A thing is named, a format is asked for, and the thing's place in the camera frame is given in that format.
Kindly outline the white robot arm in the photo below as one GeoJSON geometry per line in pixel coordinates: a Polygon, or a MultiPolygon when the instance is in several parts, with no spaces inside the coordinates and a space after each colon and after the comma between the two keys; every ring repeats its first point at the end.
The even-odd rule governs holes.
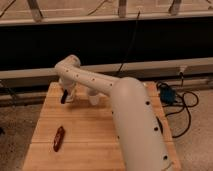
{"type": "Polygon", "coordinates": [[[70,55],[55,65],[62,87],[74,83],[107,95],[126,171],[174,171],[151,99],[142,82],[118,78],[80,68],[70,55]]]}

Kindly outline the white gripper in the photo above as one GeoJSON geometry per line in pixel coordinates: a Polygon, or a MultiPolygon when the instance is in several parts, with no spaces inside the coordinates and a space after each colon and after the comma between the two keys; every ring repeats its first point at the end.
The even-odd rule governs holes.
{"type": "Polygon", "coordinates": [[[76,86],[76,82],[75,81],[67,81],[67,80],[59,79],[59,85],[64,90],[60,102],[61,102],[61,104],[65,104],[67,96],[68,96],[68,93],[69,94],[72,93],[72,91],[74,90],[74,88],[76,86]]]}

